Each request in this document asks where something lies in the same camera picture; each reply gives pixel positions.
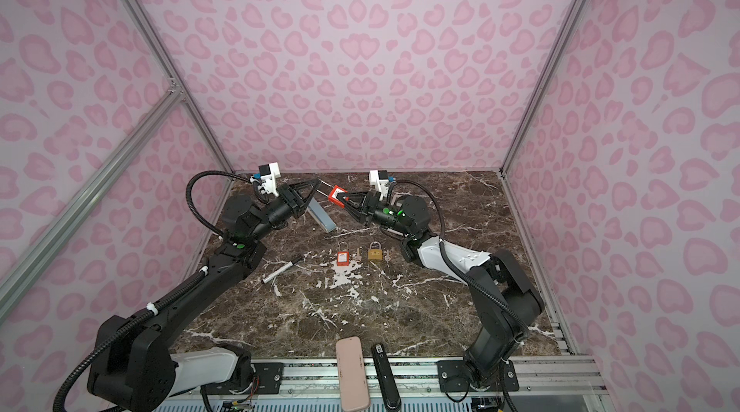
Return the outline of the red padlock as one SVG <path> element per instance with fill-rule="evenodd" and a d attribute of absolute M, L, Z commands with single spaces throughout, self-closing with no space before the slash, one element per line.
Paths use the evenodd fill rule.
<path fill-rule="evenodd" d="M 348 250 L 340 250 L 336 254 L 337 267 L 347 267 L 351 263 L 351 256 Z"/>
<path fill-rule="evenodd" d="M 338 207 L 345 207 L 344 198 L 346 190 L 344 190 L 344 188 L 341 188 L 337 185 L 332 185 L 328 181 L 320 179 L 317 192 L 325 196 L 325 198 L 327 198 L 329 202 L 337 205 Z"/>

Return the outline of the brass padlock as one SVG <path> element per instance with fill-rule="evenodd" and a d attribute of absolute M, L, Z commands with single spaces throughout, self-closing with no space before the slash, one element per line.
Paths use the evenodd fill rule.
<path fill-rule="evenodd" d="M 367 252 L 367 259 L 371 262 L 381 262 L 383 261 L 383 248 L 382 244 L 376 240 L 376 242 L 371 242 L 368 252 Z"/>

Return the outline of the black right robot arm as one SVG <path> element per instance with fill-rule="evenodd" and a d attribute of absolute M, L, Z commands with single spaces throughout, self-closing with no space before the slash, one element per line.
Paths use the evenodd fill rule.
<path fill-rule="evenodd" d="M 345 192 L 337 196 L 345 211 L 359 223 L 374 223 L 399 235 L 404 259 L 442 272 L 470 291 L 481 328 L 464 352 L 462 377 L 469 387 L 483 389 L 501 376 L 501 365 L 530 338 L 530 326 L 545 310 L 543 298 L 516 257 L 506 249 L 475 251 L 451 244 L 443 214 L 439 232 L 430 227 L 428 200 L 403 195 L 391 203 L 379 192 Z"/>

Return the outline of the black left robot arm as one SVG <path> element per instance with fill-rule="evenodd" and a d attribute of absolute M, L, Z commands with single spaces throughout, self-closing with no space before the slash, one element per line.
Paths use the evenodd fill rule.
<path fill-rule="evenodd" d="M 303 215 L 320 184 L 313 178 L 277 187 L 275 199 L 260 203 L 247 195 L 227 200 L 224 227 L 205 219 L 193 200 L 193 188 L 212 171 L 196 174 L 185 195 L 191 213 L 221 237 L 222 245 L 204 264 L 163 298 L 124 319 L 113 316 L 98 329 L 92 352 L 61 384 L 52 404 L 66 408 L 67 396 L 86 373 L 92 395 L 111 402 L 115 411 L 153 411 L 167 398 L 216 385 L 242 392 L 254 388 L 251 355 L 238 346 L 174 356 L 170 348 L 184 329 L 223 293 L 259 266 L 269 234 Z"/>

